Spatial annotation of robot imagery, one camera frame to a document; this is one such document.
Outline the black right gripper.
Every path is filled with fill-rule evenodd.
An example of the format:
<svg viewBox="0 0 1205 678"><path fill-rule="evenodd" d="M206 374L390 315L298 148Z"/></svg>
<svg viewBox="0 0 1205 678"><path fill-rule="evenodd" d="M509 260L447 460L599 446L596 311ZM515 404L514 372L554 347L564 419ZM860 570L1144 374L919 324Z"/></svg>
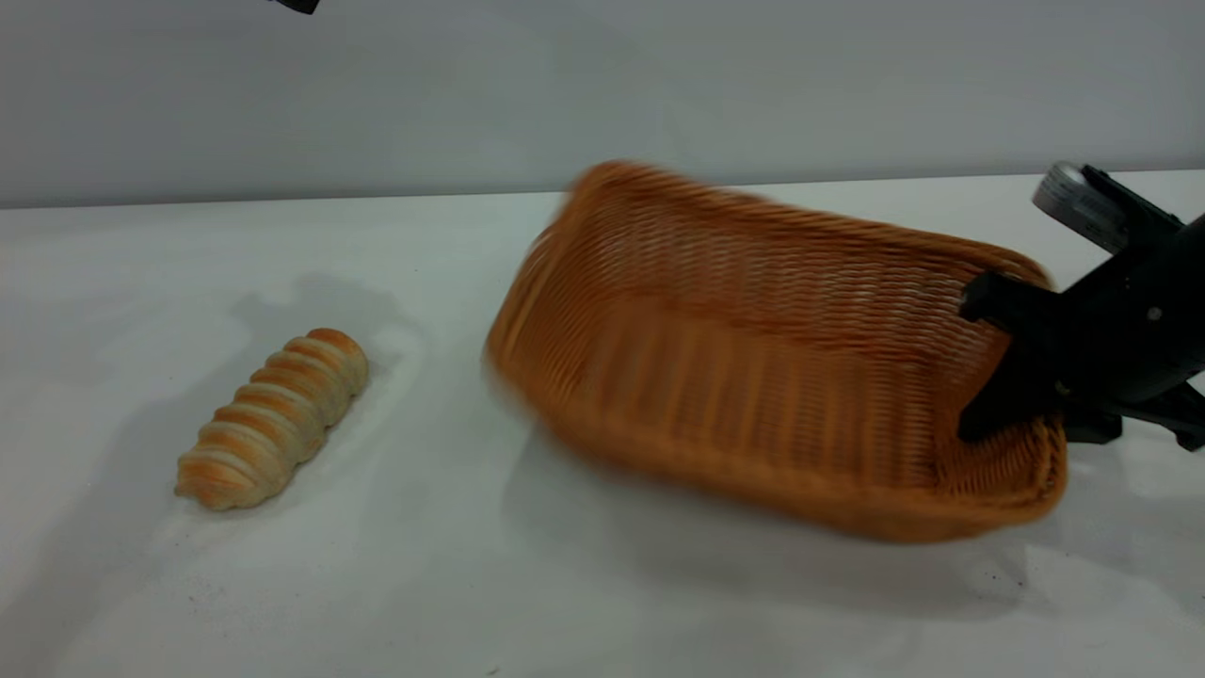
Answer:
<svg viewBox="0 0 1205 678"><path fill-rule="evenodd" d="M965 405L958 437L977 443L1027 421L1063 424L1068 403L1166 428L1203 447L1203 222L1119 270L1119 257L1057 293L1000 273L962 291L958 314L988 322L1025 350L1006 350Z"/></svg>

